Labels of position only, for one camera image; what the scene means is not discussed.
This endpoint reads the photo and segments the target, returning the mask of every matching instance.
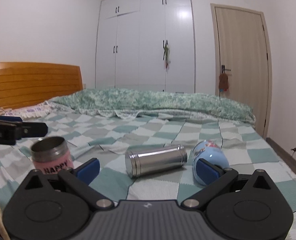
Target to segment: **wooden headboard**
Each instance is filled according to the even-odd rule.
[[[82,90],[80,68],[32,62],[0,63],[0,107],[33,106]]]

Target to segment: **pink container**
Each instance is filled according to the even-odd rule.
[[[62,137],[46,137],[34,143],[30,149],[33,165],[43,174],[56,174],[63,168],[73,168],[67,142]]]

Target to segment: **wall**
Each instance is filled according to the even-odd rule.
[[[95,85],[101,0],[0,0],[0,61],[78,65]]]
[[[262,10],[260,0],[192,0],[196,37],[196,92],[215,94],[215,38],[211,3]]]
[[[292,154],[290,149],[296,147],[296,0],[266,1],[273,56],[268,136]]]

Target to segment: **wardrobe door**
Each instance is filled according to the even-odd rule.
[[[99,21],[96,54],[96,88],[115,87],[118,17]]]
[[[118,2],[119,0],[103,0],[100,8],[100,20],[117,16]]]
[[[140,0],[139,90],[164,91],[165,0]]]
[[[169,46],[166,91],[194,93],[195,53],[190,0],[167,0],[166,40]]]
[[[140,10],[140,0],[119,0],[117,5],[117,14],[125,14]]]
[[[116,88],[138,89],[139,12],[118,16]]]

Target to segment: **checkered bedsheet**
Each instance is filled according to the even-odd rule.
[[[296,239],[296,175],[249,125],[168,114],[122,120],[63,112],[52,112],[37,121],[48,125],[48,136],[62,136],[68,141],[75,166],[93,157],[99,159],[101,171],[90,186],[115,202],[120,199],[177,199],[180,203],[198,192],[202,186],[193,179],[191,150],[199,141],[211,139],[222,148],[230,167],[239,173],[252,174],[255,169],[267,171],[295,212],[293,228],[287,239]],[[0,145],[2,209],[33,169],[29,147],[36,140],[25,138],[13,147]],[[128,177],[124,161],[127,149],[169,144],[185,146],[186,166],[139,179]]]

